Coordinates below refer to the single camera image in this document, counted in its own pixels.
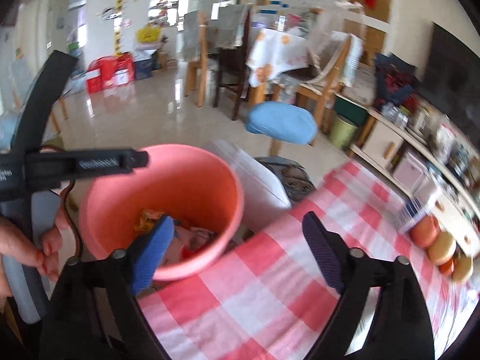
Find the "purple gripper pad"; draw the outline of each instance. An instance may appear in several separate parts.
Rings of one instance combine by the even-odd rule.
[[[327,285],[342,294],[350,249],[337,233],[327,231],[313,211],[302,221],[303,235]]]

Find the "red and white tablecloth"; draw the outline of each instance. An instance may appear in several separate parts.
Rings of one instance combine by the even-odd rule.
[[[302,234],[314,211],[349,247],[393,261],[407,256],[419,278],[436,357],[465,326],[478,297],[442,277],[421,249],[390,224],[401,199],[356,162],[330,172],[319,189],[217,263],[140,300],[172,359],[303,359],[337,304]],[[377,291],[349,351],[362,347]]]

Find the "blue stool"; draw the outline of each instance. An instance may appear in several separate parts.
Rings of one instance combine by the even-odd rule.
[[[253,134],[272,138],[269,155],[278,155],[282,142],[310,143],[318,130],[314,117],[306,109],[273,101],[255,105],[245,128]]]

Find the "drawer knob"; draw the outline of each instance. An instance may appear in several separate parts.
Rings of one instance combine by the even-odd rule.
[[[440,212],[445,212],[445,207],[444,207],[443,204],[441,204],[438,200],[435,202],[435,207],[437,207],[437,209],[438,209]]]
[[[392,154],[393,149],[395,149],[395,142],[390,142],[390,144],[387,147],[387,150],[385,150],[385,153],[383,153],[383,159],[386,160],[390,155]]]

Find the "black tv screen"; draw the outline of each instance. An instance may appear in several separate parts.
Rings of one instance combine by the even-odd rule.
[[[480,58],[437,24],[418,93],[446,114],[480,151]]]

